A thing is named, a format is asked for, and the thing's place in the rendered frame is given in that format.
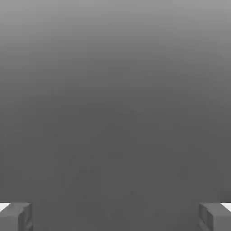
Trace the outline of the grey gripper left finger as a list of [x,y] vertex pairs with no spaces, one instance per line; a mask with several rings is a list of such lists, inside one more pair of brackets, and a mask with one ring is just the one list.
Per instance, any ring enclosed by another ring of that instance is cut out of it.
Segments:
[[0,231],[34,231],[33,204],[0,202]]

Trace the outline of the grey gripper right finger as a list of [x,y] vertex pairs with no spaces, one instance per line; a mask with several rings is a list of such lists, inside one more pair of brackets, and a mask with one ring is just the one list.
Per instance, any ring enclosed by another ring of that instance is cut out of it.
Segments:
[[231,231],[231,203],[199,203],[200,231]]

